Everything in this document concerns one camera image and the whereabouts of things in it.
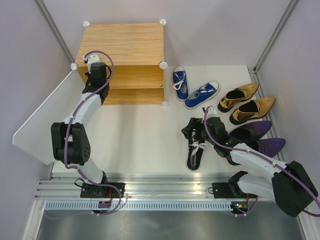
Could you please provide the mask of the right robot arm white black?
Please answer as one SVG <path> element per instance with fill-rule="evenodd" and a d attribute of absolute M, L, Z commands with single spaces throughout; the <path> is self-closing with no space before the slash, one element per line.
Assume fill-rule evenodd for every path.
<path fill-rule="evenodd" d="M 208 143 L 230 165 L 243 165 L 258 173 L 239 171 L 228 180 L 228 192 L 235 198 L 245 194 L 273 201 L 290 217 L 297 217 L 319 193 L 304 167 L 296 161 L 285 163 L 274 157 L 285 146 L 283 138 L 264 138 L 272 127 L 268 120 L 254 121 L 226 131 L 219 117 L 192 117 L 181 132 L 188 140 L 187 168 L 197 171 Z"/>

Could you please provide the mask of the black canvas sneaker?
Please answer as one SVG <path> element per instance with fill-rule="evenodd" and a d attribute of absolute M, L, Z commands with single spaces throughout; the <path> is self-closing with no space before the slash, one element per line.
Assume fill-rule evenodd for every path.
<path fill-rule="evenodd" d="M 205 142 L 189 142 L 188 141 L 188 156 L 186 166 L 190 171 L 197 171 L 201 165 L 203 151 L 206 147 Z"/>

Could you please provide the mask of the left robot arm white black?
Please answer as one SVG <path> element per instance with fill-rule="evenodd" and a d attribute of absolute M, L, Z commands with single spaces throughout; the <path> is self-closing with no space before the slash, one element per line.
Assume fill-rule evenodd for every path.
<path fill-rule="evenodd" d="M 112 71 L 102 62 L 90 63 L 87 81 L 79 104 L 62 122 L 52 124 L 51 141 L 54 159 L 66 169 L 80 174 L 82 198 L 122 198 L 124 186 L 111 184 L 104 171 L 91 158 L 91 145 L 86 125 L 108 96 Z"/>

